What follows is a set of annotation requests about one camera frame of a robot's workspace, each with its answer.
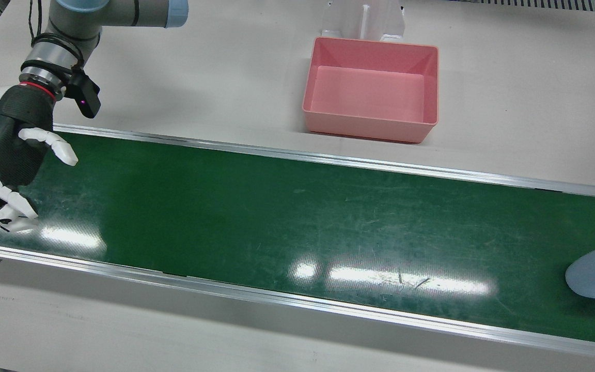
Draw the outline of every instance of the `metal edge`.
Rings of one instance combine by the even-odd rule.
[[[313,153],[297,150],[282,150],[261,146],[243,144],[232,144],[227,142],[206,141],[205,139],[184,138],[165,136],[161,134],[146,134],[126,130],[98,129],[80,125],[54,124],[57,132],[87,134],[96,137],[117,138],[140,142],[153,142],[158,144],[170,144],[192,148],[203,148],[208,150],[228,151],[234,153],[245,153],[248,155],[266,156],[286,160],[300,160],[304,162],[342,165],[346,167],[357,167],[364,169],[380,170],[402,174],[413,174],[417,176],[437,177],[454,179],[458,181],[471,181],[477,183],[500,184],[526,189],[543,189],[560,191],[574,195],[585,195],[595,197],[595,186],[589,184],[567,183],[560,181],[546,181],[543,179],[505,176],[501,174],[489,174],[485,172],[466,171],[462,169],[451,169],[444,167],[433,167],[429,165],[416,165],[410,163],[386,162],[382,160],[370,160],[354,158],[349,156],[328,155],[325,153]]]
[[[517,346],[529,346],[532,348],[595,357],[595,342],[583,341],[580,339],[511,330],[508,328],[492,327],[491,325],[436,318],[434,316],[404,313],[401,311],[317,299],[314,297],[277,292],[274,290],[255,289],[241,285],[204,280],[203,278],[177,277],[175,275],[161,273],[160,271],[53,256],[2,246],[0,246],[0,259],[26,261],[55,268],[71,269],[73,271],[82,271],[104,277],[118,278],[119,280],[186,290],[188,292],[197,292],[238,301],[304,308],[336,315],[354,316],[366,320],[394,323],[404,327],[443,334],[472,337]]]
[[[58,132],[88,134],[91,136],[111,137],[142,142],[153,142],[160,144],[172,144],[194,148],[205,148],[210,150],[230,151],[235,153],[246,153],[250,155],[269,156],[288,160],[302,160],[307,162],[328,163],[366,169],[376,169],[388,172],[399,172],[405,174],[416,174],[420,176],[432,176],[462,181],[474,181],[481,183],[503,184],[520,188],[538,188],[574,193],[580,195],[595,196],[595,186],[582,184],[562,183],[556,181],[543,181],[522,177],[501,176],[496,174],[485,174],[481,172],[470,172],[441,167],[429,167],[395,162],[382,162],[366,160],[361,158],[350,158],[344,156],[333,156],[304,151],[278,150],[274,148],[263,148],[224,142],[201,141],[200,139],[189,139],[182,137],[162,136],[143,134],[138,132],[127,132],[122,130],[95,129],[75,125],[55,125]],[[340,301],[317,299],[297,294],[287,294],[272,290],[254,289],[239,285],[231,285],[210,280],[203,280],[195,277],[176,277],[159,271],[147,269],[130,268],[108,263],[85,261],[69,257],[52,256],[38,252],[18,250],[15,248],[0,246],[0,259],[15,259],[18,261],[43,264],[56,268],[66,268],[75,271],[82,271],[101,275],[105,277],[119,278],[120,280],[146,283],[160,287],[200,292],[208,295],[215,295],[229,299],[250,301],[260,304],[278,304],[306,308],[315,311],[324,311],[339,315],[355,316],[368,320],[396,323],[398,325],[454,334],[459,336],[486,339],[495,342],[505,342],[520,346],[531,346],[535,348],[563,351],[579,355],[595,357],[595,342],[570,339],[566,337],[550,336],[534,332],[511,330],[508,328],[491,327],[476,323],[448,320],[433,316],[403,313],[390,311],[372,306],[349,304]]]

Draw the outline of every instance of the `white table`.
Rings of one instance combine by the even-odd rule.
[[[107,28],[87,64],[95,120],[56,121],[595,185],[595,12],[415,0],[406,41],[440,48],[440,123],[419,145],[306,132],[324,2],[193,0],[184,28]],[[0,85],[29,47],[24,2],[0,19]]]

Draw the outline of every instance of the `scratch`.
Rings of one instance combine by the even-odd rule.
[[[417,288],[421,287],[422,285],[426,284],[426,282],[429,281],[429,280],[430,280],[430,278],[425,278],[425,280],[420,281],[418,285],[415,285],[415,289],[417,289]]]
[[[508,308],[508,306],[506,306],[502,301],[500,301],[500,299],[498,299],[497,297],[495,297],[495,299],[499,302],[500,305],[502,305],[503,308],[506,309],[506,311],[508,311],[509,313],[511,313],[511,315],[515,315],[515,311],[511,310],[510,308]]]

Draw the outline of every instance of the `light blue cap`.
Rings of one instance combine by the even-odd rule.
[[[169,0],[169,9],[167,12],[167,25],[165,28],[180,27],[187,22],[187,13],[190,6],[187,0]]]
[[[104,8],[109,0],[56,0],[56,2],[73,12],[90,13]]]

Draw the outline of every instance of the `red ring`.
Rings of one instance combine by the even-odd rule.
[[[22,82],[20,83],[20,85],[31,85],[31,87],[36,87],[42,90],[43,92],[46,92],[48,95],[50,95],[50,97],[52,97],[52,100],[56,102],[56,97],[54,96],[54,94],[52,94],[52,92],[48,91],[47,88],[43,87],[42,85],[38,85],[36,83],[31,82]]]

